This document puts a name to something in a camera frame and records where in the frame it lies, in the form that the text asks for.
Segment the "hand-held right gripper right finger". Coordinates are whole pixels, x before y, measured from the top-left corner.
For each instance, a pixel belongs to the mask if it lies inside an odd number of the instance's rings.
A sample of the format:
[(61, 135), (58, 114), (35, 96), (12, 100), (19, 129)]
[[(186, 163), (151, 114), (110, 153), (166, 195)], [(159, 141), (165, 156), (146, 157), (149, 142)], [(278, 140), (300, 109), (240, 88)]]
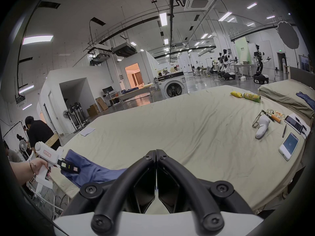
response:
[(203, 233), (219, 233), (224, 228), (220, 208), (233, 214), (254, 215), (231, 183), (200, 180), (163, 150), (157, 150), (157, 190), (170, 214), (192, 211)]

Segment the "person's left hand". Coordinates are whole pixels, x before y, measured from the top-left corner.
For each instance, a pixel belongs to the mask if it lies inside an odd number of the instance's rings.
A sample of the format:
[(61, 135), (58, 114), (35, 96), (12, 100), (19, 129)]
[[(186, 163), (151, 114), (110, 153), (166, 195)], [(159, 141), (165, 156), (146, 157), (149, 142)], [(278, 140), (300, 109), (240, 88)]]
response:
[(47, 169), (48, 175), (51, 172), (51, 168), (48, 166), (48, 162), (40, 157), (30, 160), (29, 165), (34, 176), (39, 174), (42, 167)]

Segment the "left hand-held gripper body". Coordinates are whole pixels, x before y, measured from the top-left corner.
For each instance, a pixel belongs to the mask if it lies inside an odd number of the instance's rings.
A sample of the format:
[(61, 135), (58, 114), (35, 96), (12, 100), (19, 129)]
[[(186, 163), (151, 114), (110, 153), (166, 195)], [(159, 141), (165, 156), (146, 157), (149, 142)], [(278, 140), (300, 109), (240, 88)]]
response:
[(36, 181), (49, 189), (53, 189), (53, 182), (47, 179), (47, 175), (49, 169), (54, 166), (58, 168), (65, 167), (65, 160), (62, 158), (64, 149), (63, 147), (58, 147), (57, 150), (54, 150), (43, 142), (37, 142), (35, 144), (35, 150), (38, 156), (48, 163), (48, 168), (46, 168), (45, 165), (41, 166), (39, 173), (36, 174)]

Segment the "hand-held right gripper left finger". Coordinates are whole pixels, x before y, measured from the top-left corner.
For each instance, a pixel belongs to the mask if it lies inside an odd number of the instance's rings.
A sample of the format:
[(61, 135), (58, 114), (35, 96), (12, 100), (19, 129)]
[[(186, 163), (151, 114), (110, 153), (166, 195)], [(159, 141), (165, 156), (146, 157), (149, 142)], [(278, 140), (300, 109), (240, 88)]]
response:
[(144, 214), (156, 195), (156, 150), (149, 151), (116, 180), (84, 184), (60, 221), (73, 217), (74, 226), (94, 233), (114, 233), (122, 211)]

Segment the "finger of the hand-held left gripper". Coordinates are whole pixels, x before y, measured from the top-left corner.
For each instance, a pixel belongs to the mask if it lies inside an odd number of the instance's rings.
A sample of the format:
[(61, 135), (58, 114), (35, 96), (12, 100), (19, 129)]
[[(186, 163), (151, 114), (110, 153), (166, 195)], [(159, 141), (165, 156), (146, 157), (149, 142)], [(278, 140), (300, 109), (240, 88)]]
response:
[(62, 170), (71, 174), (79, 174), (81, 172), (80, 167), (76, 166), (73, 162), (62, 158)]

